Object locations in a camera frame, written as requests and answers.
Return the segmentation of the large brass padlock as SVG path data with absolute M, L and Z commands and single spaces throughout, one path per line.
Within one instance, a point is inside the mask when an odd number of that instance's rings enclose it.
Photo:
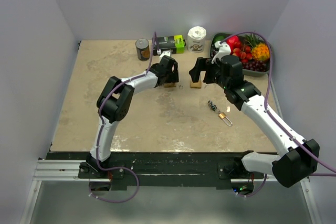
M 202 88 L 202 82 L 198 81 L 198 82 L 190 82 L 190 88 L 192 89 L 201 89 Z

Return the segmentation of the keychain with dark beads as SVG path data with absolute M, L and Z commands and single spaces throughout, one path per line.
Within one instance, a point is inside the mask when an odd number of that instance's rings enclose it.
M 213 103 L 213 101 L 209 100 L 209 101 L 207 102 L 207 104 L 208 104 L 209 108 L 210 108 L 212 111 L 214 111 L 214 112 L 216 112 L 216 113 L 220 113 L 220 110 L 219 110 L 218 107 Z

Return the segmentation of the small brass padlock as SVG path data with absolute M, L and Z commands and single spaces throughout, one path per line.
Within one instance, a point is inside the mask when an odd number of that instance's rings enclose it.
M 227 115 L 224 112 L 221 112 L 218 114 L 219 118 L 229 127 L 233 126 L 233 123 L 231 120 L 227 117 Z

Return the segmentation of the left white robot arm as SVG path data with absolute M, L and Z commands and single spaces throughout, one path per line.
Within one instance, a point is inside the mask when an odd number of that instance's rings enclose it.
M 133 96 L 147 89 L 178 82 L 178 75 L 177 61 L 162 56 L 160 62 L 139 75 L 122 79 L 113 76 L 108 80 L 97 100 L 99 126 L 86 160 L 93 175 L 103 178 L 108 174 L 112 140 L 118 124 L 129 111 Z

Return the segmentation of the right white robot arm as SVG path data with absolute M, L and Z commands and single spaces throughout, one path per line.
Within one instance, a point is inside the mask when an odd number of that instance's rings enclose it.
M 243 65 L 236 56 L 220 59 L 199 57 L 189 71 L 193 82 L 205 73 L 205 84 L 223 88 L 226 99 L 248 116 L 267 136 L 276 154 L 248 152 L 234 165 L 234 173 L 246 178 L 252 172 L 269 174 L 284 187 L 291 187 L 317 170 L 320 146 L 296 133 L 267 104 L 256 86 L 244 79 Z

